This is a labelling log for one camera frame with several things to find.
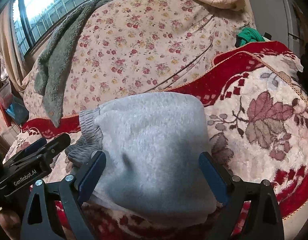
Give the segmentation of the green cloth item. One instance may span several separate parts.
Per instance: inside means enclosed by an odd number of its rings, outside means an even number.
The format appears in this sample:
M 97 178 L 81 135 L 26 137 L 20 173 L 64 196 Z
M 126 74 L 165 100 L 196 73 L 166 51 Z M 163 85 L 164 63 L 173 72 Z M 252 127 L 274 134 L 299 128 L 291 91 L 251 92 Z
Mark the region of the green cloth item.
M 242 31 L 236 35 L 235 47 L 239 48 L 251 42 L 265 42 L 265 39 L 256 29 L 243 28 Z

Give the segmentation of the grey sweatpants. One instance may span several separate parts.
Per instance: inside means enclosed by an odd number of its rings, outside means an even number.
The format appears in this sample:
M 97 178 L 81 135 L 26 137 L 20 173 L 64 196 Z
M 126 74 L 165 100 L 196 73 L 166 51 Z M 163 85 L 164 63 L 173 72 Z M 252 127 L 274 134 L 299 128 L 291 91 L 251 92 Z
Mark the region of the grey sweatpants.
M 205 222 L 215 197 L 198 158 L 211 149 L 204 107 L 192 95 L 145 93 L 79 114 L 81 137 L 65 149 L 77 167 L 95 151 L 106 167 L 91 202 L 151 222 L 187 227 Z

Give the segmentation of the window with metal grille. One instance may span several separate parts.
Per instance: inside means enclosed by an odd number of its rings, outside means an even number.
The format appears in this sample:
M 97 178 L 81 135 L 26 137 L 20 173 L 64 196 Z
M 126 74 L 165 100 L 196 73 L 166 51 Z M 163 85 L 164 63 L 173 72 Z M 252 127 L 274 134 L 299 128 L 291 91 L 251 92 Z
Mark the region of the window with metal grille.
M 67 13 L 87 0 L 15 0 L 13 23 L 18 48 L 22 55 Z

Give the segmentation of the floral beige quilt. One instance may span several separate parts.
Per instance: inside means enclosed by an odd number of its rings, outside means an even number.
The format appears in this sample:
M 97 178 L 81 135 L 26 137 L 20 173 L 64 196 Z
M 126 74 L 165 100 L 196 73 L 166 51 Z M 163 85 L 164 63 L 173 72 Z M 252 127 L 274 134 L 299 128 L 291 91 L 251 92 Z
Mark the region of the floral beige quilt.
M 241 10 L 197 0 L 113 0 L 88 18 L 71 61 L 63 116 L 125 96 L 172 88 L 211 68 L 255 25 L 249 2 Z M 31 119 L 48 118 L 34 88 L 37 61 L 24 93 Z

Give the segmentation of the green fleece jacket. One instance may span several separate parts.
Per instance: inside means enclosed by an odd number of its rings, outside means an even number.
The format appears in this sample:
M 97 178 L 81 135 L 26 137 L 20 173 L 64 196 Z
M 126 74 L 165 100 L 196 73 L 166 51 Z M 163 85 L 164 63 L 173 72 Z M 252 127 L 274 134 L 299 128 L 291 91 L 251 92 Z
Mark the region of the green fleece jacket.
M 66 16 L 53 31 L 37 59 L 35 91 L 42 96 L 45 113 L 57 128 L 63 116 L 63 100 L 79 36 L 92 13 L 110 0 L 89 0 Z

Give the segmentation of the blue plastic bag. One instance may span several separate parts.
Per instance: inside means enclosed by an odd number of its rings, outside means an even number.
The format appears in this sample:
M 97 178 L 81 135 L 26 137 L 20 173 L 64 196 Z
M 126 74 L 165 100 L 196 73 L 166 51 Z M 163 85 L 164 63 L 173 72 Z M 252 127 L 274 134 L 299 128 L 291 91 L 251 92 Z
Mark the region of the blue plastic bag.
M 13 119 L 13 121 L 22 125 L 27 122 L 29 118 L 29 111 L 26 109 L 24 102 L 18 97 L 13 97 L 11 105 L 6 109 L 6 113 Z

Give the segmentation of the red floral plush blanket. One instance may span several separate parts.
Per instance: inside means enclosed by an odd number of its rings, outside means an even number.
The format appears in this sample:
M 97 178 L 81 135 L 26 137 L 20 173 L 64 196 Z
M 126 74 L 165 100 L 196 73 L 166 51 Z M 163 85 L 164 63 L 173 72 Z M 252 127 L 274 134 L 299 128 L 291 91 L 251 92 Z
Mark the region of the red floral plush blanket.
M 308 204 L 308 96 L 297 71 L 303 71 L 300 59 L 285 45 L 254 42 L 217 55 L 210 70 L 193 81 L 158 92 L 189 94 L 200 100 L 206 121 L 194 113 L 186 117 L 205 124 L 204 141 L 212 157 L 245 181 L 268 179 L 285 226 Z M 58 129 L 49 119 L 33 119 L 5 159 L 42 135 L 53 139 L 52 135 L 65 131 L 72 133 L 74 144 L 83 131 L 78 114 L 64 118 Z M 84 204 L 84 212 L 104 239 L 203 239 L 222 209 L 217 203 L 215 212 L 203 217 L 204 223 L 177 229 L 145 219 L 141 211 L 102 205 Z

